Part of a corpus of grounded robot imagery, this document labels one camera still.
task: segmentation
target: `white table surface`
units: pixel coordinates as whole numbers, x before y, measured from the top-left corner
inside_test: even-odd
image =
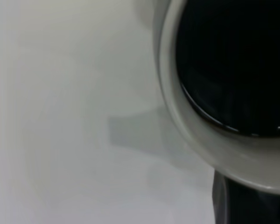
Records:
[[[213,224],[213,169],[154,67],[151,0],[0,0],[0,224]]]

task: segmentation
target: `black object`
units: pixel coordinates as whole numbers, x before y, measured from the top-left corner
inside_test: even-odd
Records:
[[[280,136],[280,0],[189,0],[176,66],[203,118],[244,135]]]
[[[280,224],[280,196],[247,188],[215,173],[216,224]]]

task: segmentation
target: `ceramic mug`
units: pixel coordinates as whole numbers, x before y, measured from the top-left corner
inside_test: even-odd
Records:
[[[188,1],[158,0],[155,5],[155,63],[169,113],[190,148],[218,172],[248,187],[280,194],[280,138],[252,138],[214,127],[193,110],[183,94],[175,41]]]

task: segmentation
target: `black coffee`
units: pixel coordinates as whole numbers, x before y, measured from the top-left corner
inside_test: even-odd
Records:
[[[189,0],[176,65],[201,116],[241,134],[280,136],[280,0]]]

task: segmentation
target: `cup rim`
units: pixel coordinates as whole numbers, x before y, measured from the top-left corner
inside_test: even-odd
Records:
[[[182,92],[175,67],[175,41],[186,3],[187,0],[173,0],[168,6],[160,37],[157,62],[159,64],[159,79],[163,98],[174,124],[190,147],[217,171],[245,186],[280,195],[280,173],[277,173],[280,171],[280,167],[274,167],[280,160],[280,151],[278,153],[271,151],[271,146],[280,145],[280,142],[277,139],[252,140],[250,137],[225,133],[225,131],[209,127],[194,112]],[[268,147],[265,151],[258,151],[259,147],[255,147],[255,144],[268,145]],[[228,147],[234,148],[230,151],[231,156],[229,157],[232,161],[227,161],[228,156],[216,154],[214,148],[218,149],[219,147],[225,147],[226,152],[228,152]],[[255,163],[266,161],[268,167],[266,167],[266,163],[253,164],[253,159],[258,157],[259,161],[256,160]],[[252,169],[251,174],[249,174],[248,168],[255,169]]]

